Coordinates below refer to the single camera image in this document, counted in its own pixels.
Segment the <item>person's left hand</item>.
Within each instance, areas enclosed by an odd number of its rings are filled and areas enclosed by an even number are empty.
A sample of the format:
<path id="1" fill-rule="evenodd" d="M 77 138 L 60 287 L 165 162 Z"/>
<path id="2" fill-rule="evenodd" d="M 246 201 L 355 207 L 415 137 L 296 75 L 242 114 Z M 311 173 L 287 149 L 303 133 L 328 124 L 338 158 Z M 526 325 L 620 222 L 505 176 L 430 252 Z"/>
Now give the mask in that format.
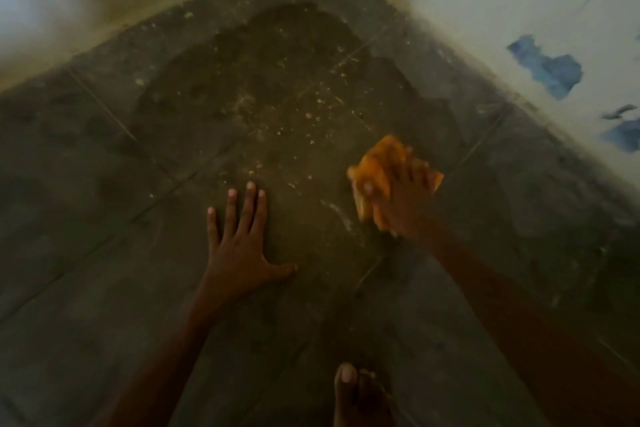
<path id="1" fill-rule="evenodd" d="M 264 255 L 264 234 L 268 217 L 266 191 L 257 186 L 255 215 L 250 232 L 245 236 L 237 236 L 237 225 L 244 202 L 243 200 L 241 209 L 238 210 L 238 199 L 238 190 L 230 188 L 227 192 L 223 229 L 219 233 L 220 244 L 215 253 L 209 253 L 204 276 L 195 298 L 201 291 L 218 291 L 226 299 L 226 305 L 263 285 L 270 284 L 270 262 Z"/>

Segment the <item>person's right hand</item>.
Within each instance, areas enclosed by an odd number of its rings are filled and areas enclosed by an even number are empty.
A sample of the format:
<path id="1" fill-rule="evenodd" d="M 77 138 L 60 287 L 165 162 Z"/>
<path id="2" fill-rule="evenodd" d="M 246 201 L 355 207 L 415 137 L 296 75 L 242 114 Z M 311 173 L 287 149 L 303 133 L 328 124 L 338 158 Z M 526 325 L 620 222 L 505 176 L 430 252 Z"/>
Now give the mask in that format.
<path id="1" fill-rule="evenodd" d="M 387 158 L 390 197 L 388 208 L 381 211 L 397 236 L 422 248 L 432 248 L 439 228 L 433 204 L 437 174 L 412 154 L 400 161 L 394 148 L 387 150 Z"/>

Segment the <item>orange cleaning cloth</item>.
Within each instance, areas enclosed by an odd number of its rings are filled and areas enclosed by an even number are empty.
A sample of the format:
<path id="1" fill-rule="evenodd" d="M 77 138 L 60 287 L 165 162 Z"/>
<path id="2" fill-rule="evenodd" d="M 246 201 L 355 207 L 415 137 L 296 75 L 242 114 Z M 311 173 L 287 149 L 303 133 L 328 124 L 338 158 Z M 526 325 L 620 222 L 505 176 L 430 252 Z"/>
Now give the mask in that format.
<path id="1" fill-rule="evenodd" d="M 402 162 L 412 153 L 412 148 L 402 143 L 395 135 L 386 135 L 367 151 L 358 164 L 348 167 L 347 177 L 351 183 L 358 219 L 361 222 L 372 221 L 380 232 L 387 232 L 396 237 L 396 231 L 391 228 L 380 207 L 361 192 L 364 183 L 368 182 L 385 197 L 390 197 L 390 180 L 385 171 L 389 148 L 394 148 L 396 156 Z"/>

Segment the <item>person's left forearm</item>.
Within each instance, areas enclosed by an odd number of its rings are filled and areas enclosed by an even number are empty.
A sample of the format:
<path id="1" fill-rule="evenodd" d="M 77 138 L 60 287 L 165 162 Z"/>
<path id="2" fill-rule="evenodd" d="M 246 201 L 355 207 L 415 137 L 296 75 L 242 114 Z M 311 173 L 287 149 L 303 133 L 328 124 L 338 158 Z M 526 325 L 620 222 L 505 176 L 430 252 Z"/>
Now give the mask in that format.
<path id="1" fill-rule="evenodd" d="M 168 427 L 226 299 L 197 294 L 188 315 L 119 394 L 97 427 Z"/>

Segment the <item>person's right forearm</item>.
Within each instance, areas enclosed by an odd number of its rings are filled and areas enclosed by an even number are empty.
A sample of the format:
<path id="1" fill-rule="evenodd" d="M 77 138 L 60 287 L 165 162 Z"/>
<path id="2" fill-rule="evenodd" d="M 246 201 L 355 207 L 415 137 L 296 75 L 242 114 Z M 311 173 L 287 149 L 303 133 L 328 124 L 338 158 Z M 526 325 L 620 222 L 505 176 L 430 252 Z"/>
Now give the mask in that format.
<path id="1" fill-rule="evenodd" d="M 555 427 L 640 427 L 640 384 L 429 222 L 424 242 Z"/>

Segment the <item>person's bare foot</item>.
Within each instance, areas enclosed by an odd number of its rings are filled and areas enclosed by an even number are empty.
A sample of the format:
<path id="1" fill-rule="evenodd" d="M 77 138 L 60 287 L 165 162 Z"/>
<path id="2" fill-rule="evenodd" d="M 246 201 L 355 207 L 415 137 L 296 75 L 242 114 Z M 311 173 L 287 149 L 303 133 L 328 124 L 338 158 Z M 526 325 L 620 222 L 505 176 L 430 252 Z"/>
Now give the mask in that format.
<path id="1" fill-rule="evenodd" d="M 333 427 L 396 427 L 391 397 L 371 371 L 342 363 L 334 397 Z"/>

